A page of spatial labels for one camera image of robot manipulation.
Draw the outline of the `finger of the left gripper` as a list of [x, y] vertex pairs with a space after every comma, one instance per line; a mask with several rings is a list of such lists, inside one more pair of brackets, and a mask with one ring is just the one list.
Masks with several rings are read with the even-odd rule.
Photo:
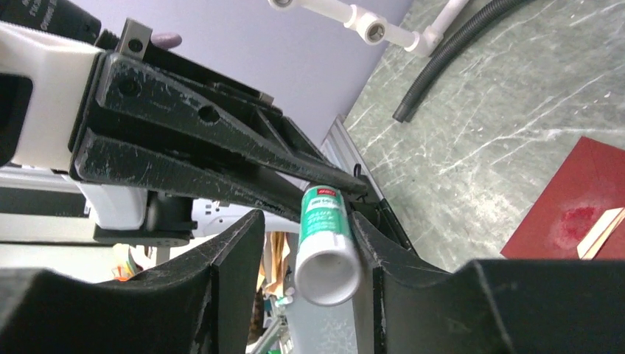
[[118, 53], [95, 74], [95, 133], [199, 167], [260, 167], [346, 192], [360, 179], [334, 166], [270, 104], [216, 76], [195, 82]]
[[226, 201], [262, 209], [295, 223], [300, 221], [303, 192], [260, 167], [199, 167], [92, 130], [87, 130], [74, 146], [71, 166], [78, 178], [94, 184]]

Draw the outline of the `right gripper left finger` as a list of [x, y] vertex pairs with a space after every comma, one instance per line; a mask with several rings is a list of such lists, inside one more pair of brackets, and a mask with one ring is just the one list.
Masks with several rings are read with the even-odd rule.
[[128, 281], [87, 283], [43, 268], [1, 271], [3, 353], [244, 353], [265, 216]]

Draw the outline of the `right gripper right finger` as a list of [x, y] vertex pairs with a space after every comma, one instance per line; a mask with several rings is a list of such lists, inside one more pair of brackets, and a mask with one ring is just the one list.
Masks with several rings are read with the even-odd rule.
[[472, 260], [449, 274], [350, 217], [360, 353], [622, 353], [621, 261]]

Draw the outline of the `tan letter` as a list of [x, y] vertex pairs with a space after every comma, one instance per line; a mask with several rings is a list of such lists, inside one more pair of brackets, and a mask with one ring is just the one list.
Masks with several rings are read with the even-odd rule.
[[623, 220], [623, 207], [605, 211], [577, 245], [579, 259], [592, 260]]

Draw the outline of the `green glue stick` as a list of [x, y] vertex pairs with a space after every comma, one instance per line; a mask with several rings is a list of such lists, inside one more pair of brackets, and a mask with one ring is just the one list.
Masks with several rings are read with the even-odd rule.
[[301, 200], [296, 290], [314, 305], [341, 305], [355, 295], [362, 273], [340, 191], [327, 185], [309, 187]]

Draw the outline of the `red envelope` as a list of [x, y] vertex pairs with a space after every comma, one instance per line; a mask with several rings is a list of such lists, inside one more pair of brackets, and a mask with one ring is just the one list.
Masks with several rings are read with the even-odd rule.
[[583, 136], [500, 253], [508, 259], [576, 259], [596, 221], [623, 206], [624, 150]]

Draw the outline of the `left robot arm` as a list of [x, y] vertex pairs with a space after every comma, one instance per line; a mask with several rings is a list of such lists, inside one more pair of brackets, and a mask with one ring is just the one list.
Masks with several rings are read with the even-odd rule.
[[75, 183], [101, 243], [182, 246], [199, 198], [299, 222], [296, 177], [363, 194], [260, 91], [70, 1], [1, 3], [1, 163]]

